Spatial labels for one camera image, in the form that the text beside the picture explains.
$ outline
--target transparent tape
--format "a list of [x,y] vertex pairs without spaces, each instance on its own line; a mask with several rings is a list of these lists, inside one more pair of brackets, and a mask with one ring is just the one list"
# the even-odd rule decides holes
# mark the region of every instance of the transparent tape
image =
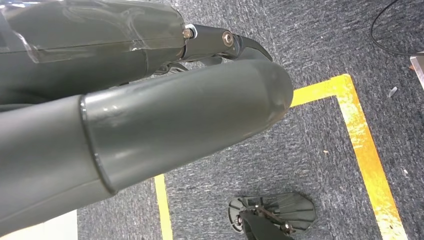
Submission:
[[170,6],[139,0],[0,0],[0,54],[34,63],[185,45]]

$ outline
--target white object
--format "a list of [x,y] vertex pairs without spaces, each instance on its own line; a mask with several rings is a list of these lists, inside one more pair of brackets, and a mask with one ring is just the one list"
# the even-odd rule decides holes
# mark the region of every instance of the white object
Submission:
[[12,232],[0,240],[78,240],[77,210]]

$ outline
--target robotic foot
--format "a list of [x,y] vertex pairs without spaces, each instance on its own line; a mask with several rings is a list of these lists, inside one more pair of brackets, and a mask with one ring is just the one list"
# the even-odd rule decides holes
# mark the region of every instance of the robotic foot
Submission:
[[292,240],[316,217],[314,204],[295,192],[235,197],[228,205],[231,227],[248,240]]

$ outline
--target yellow tape line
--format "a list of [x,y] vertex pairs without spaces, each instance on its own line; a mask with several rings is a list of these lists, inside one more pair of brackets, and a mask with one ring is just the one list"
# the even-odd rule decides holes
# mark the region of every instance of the yellow tape line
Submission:
[[170,209],[168,207],[167,187],[163,174],[154,177],[157,205],[159,207],[160,229],[163,240],[173,240]]
[[[340,75],[294,91],[291,107],[336,96],[377,224],[384,240],[407,240],[352,78]],[[154,178],[163,240],[173,240],[163,175]]]

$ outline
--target gray cylinder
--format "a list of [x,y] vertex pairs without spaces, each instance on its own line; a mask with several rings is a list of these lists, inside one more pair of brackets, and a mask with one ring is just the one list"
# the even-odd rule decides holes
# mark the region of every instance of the gray cylinder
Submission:
[[244,60],[88,94],[85,123],[119,190],[267,129],[292,98],[282,67]]
[[293,86],[242,60],[0,113],[0,236],[238,143],[279,121]]
[[2,6],[0,105],[39,104],[140,80],[178,60],[185,45],[183,18],[162,4],[38,0]]

